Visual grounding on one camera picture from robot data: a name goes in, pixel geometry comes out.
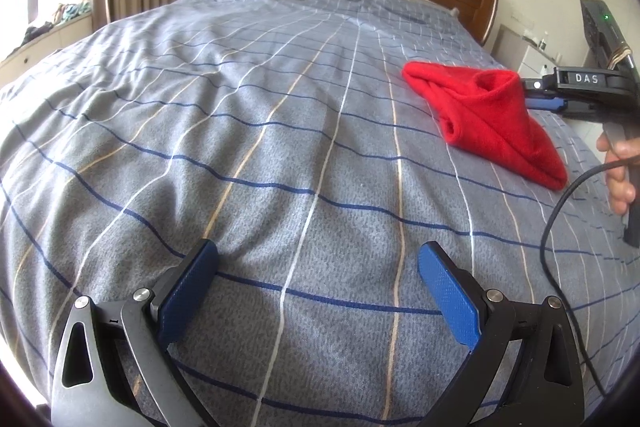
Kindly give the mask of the person right hand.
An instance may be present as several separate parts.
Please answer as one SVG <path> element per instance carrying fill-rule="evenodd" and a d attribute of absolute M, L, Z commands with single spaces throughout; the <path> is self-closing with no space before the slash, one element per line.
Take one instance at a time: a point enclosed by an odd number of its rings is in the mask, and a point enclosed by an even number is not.
<path fill-rule="evenodd" d="M 605 153 L 604 161 L 619 161 L 631 158 L 640 153 L 639 139 L 618 142 L 612 146 L 605 133 L 599 136 L 597 149 Z M 636 200 L 638 186 L 631 181 L 627 174 L 627 167 L 616 167 L 605 173 L 605 183 L 608 187 L 608 200 L 611 209 L 616 215 L 626 215 L 629 206 Z"/>

